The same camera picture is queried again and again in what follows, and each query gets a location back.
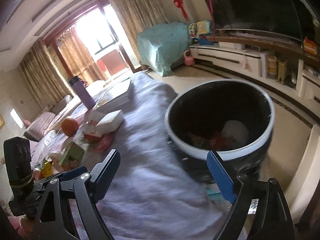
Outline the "green milk carton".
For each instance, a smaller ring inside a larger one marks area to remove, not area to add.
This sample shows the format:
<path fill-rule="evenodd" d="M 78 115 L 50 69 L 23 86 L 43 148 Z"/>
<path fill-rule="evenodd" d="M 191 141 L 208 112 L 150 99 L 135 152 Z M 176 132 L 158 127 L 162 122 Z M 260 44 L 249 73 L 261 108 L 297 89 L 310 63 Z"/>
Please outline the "green milk carton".
<path fill-rule="evenodd" d="M 59 165 L 64 171 L 73 170 L 82 165 L 85 150 L 74 142 L 66 148 Z"/>

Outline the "red drink carton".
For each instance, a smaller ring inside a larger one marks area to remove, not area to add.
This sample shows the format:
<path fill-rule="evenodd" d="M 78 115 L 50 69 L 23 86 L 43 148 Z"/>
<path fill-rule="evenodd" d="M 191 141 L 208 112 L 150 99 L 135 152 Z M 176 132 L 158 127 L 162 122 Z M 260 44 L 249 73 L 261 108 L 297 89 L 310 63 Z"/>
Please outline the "red drink carton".
<path fill-rule="evenodd" d="M 85 117 L 85 123 L 83 125 L 83 136 L 85 140 L 88 142 L 98 142 L 102 139 L 103 135 L 98 131 L 97 125 L 103 117 L 103 113 L 97 111 L 90 111 L 88 116 Z"/>

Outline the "white foam block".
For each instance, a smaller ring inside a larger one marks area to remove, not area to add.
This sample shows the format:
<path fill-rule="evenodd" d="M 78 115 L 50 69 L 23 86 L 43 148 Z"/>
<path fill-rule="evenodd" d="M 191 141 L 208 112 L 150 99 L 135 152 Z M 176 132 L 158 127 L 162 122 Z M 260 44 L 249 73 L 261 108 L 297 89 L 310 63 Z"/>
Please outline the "white foam block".
<path fill-rule="evenodd" d="M 118 129 L 118 127 L 124 121 L 124 115 L 122 110 L 114 111 L 105 115 L 96 125 L 97 131 L 101 134 L 112 133 Z"/>

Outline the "white foam fruit net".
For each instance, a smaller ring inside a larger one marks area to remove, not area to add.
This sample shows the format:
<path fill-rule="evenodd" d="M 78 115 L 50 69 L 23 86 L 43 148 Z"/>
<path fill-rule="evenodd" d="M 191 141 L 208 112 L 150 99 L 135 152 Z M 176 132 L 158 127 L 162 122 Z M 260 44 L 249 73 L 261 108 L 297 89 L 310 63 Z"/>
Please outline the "white foam fruit net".
<path fill-rule="evenodd" d="M 228 150 L 242 148 L 246 146 L 249 141 L 249 131 L 247 127 L 237 120 L 227 121 L 221 133 L 226 139 L 226 148 Z"/>

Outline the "red snack wrapper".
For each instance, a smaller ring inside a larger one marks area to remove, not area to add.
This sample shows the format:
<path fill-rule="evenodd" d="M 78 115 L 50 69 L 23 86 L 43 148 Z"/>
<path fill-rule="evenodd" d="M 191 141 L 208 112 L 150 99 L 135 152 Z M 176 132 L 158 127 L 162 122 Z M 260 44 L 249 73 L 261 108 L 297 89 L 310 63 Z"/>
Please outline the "red snack wrapper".
<path fill-rule="evenodd" d="M 203 150 L 223 150 L 227 145 L 227 141 L 222 136 L 221 132 L 214 132 L 213 136 L 209 139 L 200 137 L 193 133 L 188 133 L 188 137 L 194 147 L 201 148 Z"/>

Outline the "silver foil mat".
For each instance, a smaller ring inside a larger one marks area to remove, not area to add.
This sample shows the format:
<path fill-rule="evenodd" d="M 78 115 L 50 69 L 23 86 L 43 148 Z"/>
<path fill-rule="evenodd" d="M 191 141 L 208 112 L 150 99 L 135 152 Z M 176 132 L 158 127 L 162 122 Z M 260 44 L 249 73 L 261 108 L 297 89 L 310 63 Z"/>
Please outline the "silver foil mat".
<path fill-rule="evenodd" d="M 259 199 L 251 200 L 251 204 L 249 206 L 248 215 L 255 215 L 258 208 Z"/>

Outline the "beige sofa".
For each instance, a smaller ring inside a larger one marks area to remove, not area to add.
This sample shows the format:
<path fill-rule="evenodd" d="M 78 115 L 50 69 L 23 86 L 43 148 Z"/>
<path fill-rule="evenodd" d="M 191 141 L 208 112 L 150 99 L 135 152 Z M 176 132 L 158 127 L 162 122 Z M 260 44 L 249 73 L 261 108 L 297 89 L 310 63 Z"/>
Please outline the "beige sofa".
<path fill-rule="evenodd" d="M 54 126 L 58 120 L 58 115 L 67 109 L 66 107 L 72 99 L 73 97 L 71 95 L 66 95 L 60 102 L 46 106 L 33 122 L 26 124 L 27 128 L 23 136 L 29 140 L 40 141 L 52 130 L 52 126 Z"/>

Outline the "floral tablecloth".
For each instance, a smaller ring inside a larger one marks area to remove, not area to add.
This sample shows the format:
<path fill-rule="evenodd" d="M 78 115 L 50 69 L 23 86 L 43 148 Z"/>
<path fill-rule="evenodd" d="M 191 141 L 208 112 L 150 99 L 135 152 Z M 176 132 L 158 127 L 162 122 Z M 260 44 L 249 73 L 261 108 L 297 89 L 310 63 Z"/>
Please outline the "floral tablecloth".
<path fill-rule="evenodd" d="M 143 72 L 131 81 L 112 143 L 121 162 L 99 213 L 115 239 L 212 239 L 227 213 L 167 143 L 164 119 L 175 91 Z"/>

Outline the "left beige curtain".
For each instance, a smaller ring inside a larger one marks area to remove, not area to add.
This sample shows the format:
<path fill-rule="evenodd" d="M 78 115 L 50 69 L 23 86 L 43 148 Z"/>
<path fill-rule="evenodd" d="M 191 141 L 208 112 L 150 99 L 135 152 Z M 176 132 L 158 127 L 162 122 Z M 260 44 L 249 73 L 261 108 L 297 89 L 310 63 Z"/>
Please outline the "left beige curtain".
<path fill-rule="evenodd" d="M 35 101 L 44 109 L 60 102 L 73 90 L 59 72 L 42 39 L 38 39 L 18 65 Z"/>

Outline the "beige curtain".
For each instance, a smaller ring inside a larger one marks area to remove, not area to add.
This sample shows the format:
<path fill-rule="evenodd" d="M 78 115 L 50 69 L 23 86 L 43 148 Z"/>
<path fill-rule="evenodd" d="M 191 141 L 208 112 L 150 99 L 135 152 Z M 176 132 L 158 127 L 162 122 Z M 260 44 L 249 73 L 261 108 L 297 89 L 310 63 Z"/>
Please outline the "beige curtain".
<path fill-rule="evenodd" d="M 38 39 L 18 65 L 35 101 L 44 109 L 60 102 L 73 90 L 59 72 L 42 39 Z"/>
<path fill-rule="evenodd" d="M 155 0 L 109 0 L 123 27 L 138 61 L 137 35 L 155 25 L 166 23 L 166 19 Z"/>

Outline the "stack of children's books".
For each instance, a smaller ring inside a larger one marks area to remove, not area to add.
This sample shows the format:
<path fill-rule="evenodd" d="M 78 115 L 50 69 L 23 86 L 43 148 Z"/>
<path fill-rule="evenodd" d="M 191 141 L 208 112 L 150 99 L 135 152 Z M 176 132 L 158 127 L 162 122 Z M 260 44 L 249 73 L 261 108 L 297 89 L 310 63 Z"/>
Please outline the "stack of children's books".
<path fill-rule="evenodd" d="M 131 88 L 131 78 L 115 83 L 113 87 L 108 87 L 99 97 L 93 110 L 100 113 L 119 110 L 122 105 L 130 101 Z"/>

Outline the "purple thermos bottle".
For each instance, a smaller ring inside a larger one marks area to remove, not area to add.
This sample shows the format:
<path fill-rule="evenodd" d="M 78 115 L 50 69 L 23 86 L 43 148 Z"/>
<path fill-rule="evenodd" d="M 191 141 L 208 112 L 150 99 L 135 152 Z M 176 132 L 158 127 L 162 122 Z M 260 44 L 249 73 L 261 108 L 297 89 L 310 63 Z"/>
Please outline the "purple thermos bottle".
<path fill-rule="evenodd" d="M 88 110 L 95 106 L 95 101 L 90 96 L 89 92 L 85 88 L 84 81 L 80 79 L 77 75 L 72 77 L 69 81 L 70 86 L 75 91 L 76 95 L 80 98 L 82 103 L 86 106 Z"/>

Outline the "white tv cabinet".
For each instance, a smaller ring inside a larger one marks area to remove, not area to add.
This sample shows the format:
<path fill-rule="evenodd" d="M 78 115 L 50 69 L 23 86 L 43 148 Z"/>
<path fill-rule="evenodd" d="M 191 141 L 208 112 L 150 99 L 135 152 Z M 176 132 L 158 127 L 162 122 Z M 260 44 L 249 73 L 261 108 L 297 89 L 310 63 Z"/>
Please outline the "white tv cabinet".
<path fill-rule="evenodd" d="M 268 150 L 267 168 L 276 177 L 297 221 L 307 207 L 319 180 L 315 162 L 319 160 L 319 103 L 312 99 L 319 80 L 303 69 L 298 60 L 298 80 L 294 88 L 266 75 L 271 51 L 237 50 L 217 45 L 193 44 L 195 65 L 214 75 L 255 83 L 267 91 L 274 103 L 275 123 Z"/>

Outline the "right beige curtain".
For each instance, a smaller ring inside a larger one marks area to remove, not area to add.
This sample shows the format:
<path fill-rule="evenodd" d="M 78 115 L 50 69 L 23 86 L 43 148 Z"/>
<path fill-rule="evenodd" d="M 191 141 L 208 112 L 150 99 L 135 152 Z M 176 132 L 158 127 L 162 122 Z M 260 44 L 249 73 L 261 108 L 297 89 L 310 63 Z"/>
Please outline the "right beige curtain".
<path fill-rule="evenodd" d="M 109 0 L 123 27 L 138 61 L 137 35 L 155 25 L 166 23 L 166 19 L 155 0 Z"/>

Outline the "colourful toy set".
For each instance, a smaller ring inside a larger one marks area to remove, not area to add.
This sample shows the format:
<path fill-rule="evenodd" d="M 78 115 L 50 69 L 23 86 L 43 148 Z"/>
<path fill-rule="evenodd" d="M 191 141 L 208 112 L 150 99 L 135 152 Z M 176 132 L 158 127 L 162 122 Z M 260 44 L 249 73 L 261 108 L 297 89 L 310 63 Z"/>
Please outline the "colourful toy set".
<path fill-rule="evenodd" d="M 188 27 L 189 37 L 192 44 L 213 45 L 214 41 L 209 41 L 208 36 L 212 35 L 212 22 L 205 20 L 192 23 Z"/>

